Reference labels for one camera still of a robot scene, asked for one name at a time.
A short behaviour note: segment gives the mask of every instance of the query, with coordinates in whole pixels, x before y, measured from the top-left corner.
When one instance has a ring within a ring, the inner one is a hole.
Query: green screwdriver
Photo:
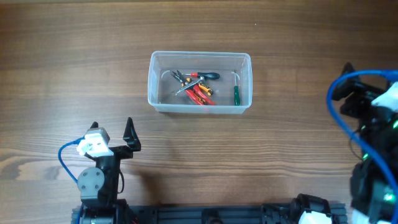
[[[236,71],[234,70],[234,76],[235,76],[235,86],[234,86],[234,100],[235,100],[235,106],[239,106],[241,104],[241,99],[239,98],[239,87],[238,84],[236,84]]]

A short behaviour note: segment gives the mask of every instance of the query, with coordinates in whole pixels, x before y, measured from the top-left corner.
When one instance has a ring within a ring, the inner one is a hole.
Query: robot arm
[[[141,150],[131,118],[127,120],[123,139],[127,146],[108,147],[110,138],[106,130],[94,122],[77,147],[81,155],[96,163],[95,167],[85,169],[77,182],[83,204],[81,224],[133,223],[136,218],[126,200],[118,199],[120,162]]]
[[[343,75],[355,72],[347,63]],[[385,90],[362,83],[359,78],[349,78],[340,83],[332,96],[338,101],[345,98],[340,113],[358,119],[358,134],[386,161],[392,173],[398,175],[398,83],[387,84]],[[353,197],[353,223],[389,223],[394,213],[396,196],[383,173],[362,152],[350,178]]]

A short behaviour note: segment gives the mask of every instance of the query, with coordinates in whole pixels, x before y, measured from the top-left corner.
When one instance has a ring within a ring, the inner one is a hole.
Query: green light
[[[396,196],[393,194],[385,194],[384,200],[387,202],[394,202],[396,200]]]

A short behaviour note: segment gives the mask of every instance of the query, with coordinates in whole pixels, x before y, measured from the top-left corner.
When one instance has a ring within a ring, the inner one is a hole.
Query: screwdriver
[[[235,101],[235,106],[239,106],[241,104],[241,99],[239,98],[239,87],[236,84],[236,71],[234,70],[234,76],[235,76],[235,86],[234,86],[234,101]]]
[[[192,77],[195,78],[199,78],[199,77],[205,77],[206,79],[211,79],[211,80],[216,80],[220,78],[219,73],[215,73],[215,72],[195,72],[195,73],[191,73],[191,74],[185,74],[185,75],[190,75]]]

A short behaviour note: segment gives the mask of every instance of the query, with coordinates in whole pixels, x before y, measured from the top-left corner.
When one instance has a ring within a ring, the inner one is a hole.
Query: white robot part
[[[91,157],[113,156],[113,151],[108,147],[109,135],[104,128],[91,128],[87,130],[85,138],[80,141],[77,151],[81,156],[86,153]]]
[[[320,212],[303,212],[298,224],[331,224],[331,217]]]
[[[390,89],[372,101],[372,106],[383,106],[398,113],[398,82],[392,84]]]
[[[358,211],[357,209],[354,209],[352,219],[353,224],[369,224],[369,217]],[[391,224],[391,222],[379,220],[377,224]]]

